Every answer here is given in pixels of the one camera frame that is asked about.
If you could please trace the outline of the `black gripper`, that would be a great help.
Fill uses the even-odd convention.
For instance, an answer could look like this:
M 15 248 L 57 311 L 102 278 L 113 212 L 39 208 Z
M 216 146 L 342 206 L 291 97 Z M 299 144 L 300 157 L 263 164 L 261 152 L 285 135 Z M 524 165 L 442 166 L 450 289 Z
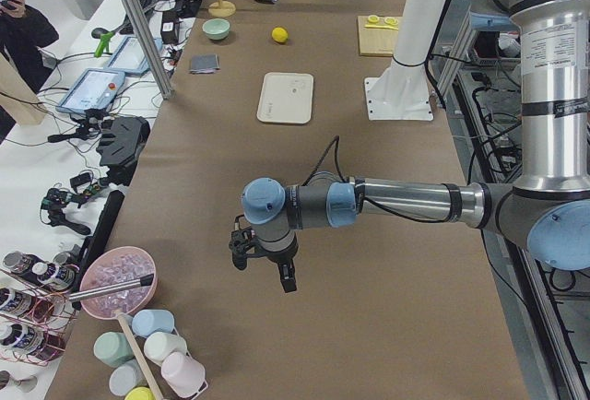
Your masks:
M 297 290 L 294 257 L 298 251 L 295 233 L 272 229 L 270 225 L 241 227 L 239 215 L 234 219 L 230 235 L 231 260 L 238 270 L 245 270 L 249 259 L 266 257 L 277 265 L 281 286 L 285 293 Z

